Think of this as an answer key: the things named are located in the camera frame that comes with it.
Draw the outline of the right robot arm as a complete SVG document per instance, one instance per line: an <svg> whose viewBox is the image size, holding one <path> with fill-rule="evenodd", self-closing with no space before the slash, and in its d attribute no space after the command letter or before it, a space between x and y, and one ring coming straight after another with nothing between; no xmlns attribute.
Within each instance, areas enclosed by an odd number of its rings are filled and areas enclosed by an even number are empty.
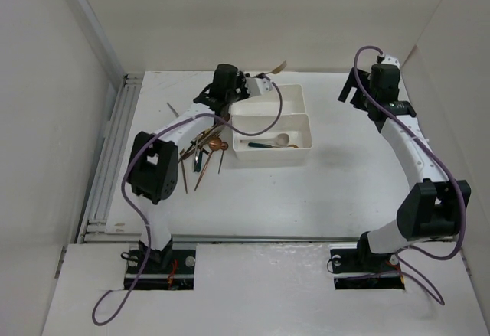
<svg viewBox="0 0 490 336"><path fill-rule="evenodd" d="M467 181L450 179L436 161L414 108L398 99L399 83L400 69L393 64L374 64L369 72L352 69L338 97L367 113L393 149L410 189L393 221L359 238L354 260L365 270L418 241L459 235L471 195Z"/></svg>

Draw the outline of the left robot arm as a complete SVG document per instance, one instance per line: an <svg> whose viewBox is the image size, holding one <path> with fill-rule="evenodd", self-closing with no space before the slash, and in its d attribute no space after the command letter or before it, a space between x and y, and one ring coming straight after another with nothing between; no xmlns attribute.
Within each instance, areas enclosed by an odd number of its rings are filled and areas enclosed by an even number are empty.
<svg viewBox="0 0 490 336"><path fill-rule="evenodd" d="M221 126L231 104L250 97L248 75L230 64L219 64L211 83L192 100L189 108L157 132L136 134L121 191L158 204L168 199L178 182L179 150L194 144L196 138Z"/></svg>

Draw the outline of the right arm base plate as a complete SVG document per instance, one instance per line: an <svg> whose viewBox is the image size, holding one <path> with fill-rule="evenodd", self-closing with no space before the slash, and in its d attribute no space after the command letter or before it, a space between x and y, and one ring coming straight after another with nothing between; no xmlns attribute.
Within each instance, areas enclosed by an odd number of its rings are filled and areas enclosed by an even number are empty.
<svg viewBox="0 0 490 336"><path fill-rule="evenodd" d="M365 258L354 246L330 246L329 271L336 290L404 290L400 264L393 253Z"/></svg>

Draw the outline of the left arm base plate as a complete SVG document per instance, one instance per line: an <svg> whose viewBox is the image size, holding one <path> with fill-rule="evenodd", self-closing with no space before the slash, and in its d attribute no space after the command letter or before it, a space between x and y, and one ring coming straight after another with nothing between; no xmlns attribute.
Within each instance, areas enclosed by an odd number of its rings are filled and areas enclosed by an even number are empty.
<svg viewBox="0 0 490 336"><path fill-rule="evenodd" d="M126 274L123 280L125 290L129 290L142 265L144 252L131 248L121 253L126 261ZM177 244L164 258L163 264L149 260L138 279L135 290L188 291L194 289L194 270L196 266L196 246Z"/></svg>

